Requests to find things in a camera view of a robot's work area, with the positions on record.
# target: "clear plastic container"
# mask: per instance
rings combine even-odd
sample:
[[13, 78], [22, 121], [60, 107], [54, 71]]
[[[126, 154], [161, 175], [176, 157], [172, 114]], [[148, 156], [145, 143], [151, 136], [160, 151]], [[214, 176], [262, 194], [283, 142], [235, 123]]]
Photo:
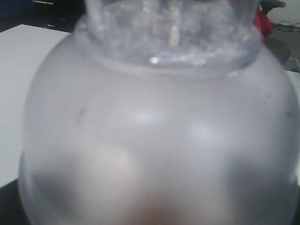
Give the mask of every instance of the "clear plastic container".
[[87, 0], [27, 98], [32, 225], [289, 225], [299, 106], [256, 4]]

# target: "red object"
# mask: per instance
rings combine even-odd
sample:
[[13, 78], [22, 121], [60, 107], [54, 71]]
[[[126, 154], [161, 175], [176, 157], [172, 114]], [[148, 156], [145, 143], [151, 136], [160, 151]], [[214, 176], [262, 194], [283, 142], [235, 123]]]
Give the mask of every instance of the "red object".
[[255, 25], [262, 33], [262, 42], [265, 44], [266, 37], [273, 32], [268, 16], [258, 10], [255, 15]]

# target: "white table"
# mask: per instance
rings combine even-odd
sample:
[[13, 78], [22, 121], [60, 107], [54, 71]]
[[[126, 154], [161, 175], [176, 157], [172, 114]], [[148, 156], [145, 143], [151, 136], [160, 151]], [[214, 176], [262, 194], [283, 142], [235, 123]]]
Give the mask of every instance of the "white table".
[[[26, 25], [0, 33], [0, 187], [18, 177], [23, 106], [30, 82], [45, 56], [67, 35]], [[300, 74], [287, 74], [300, 99]]]

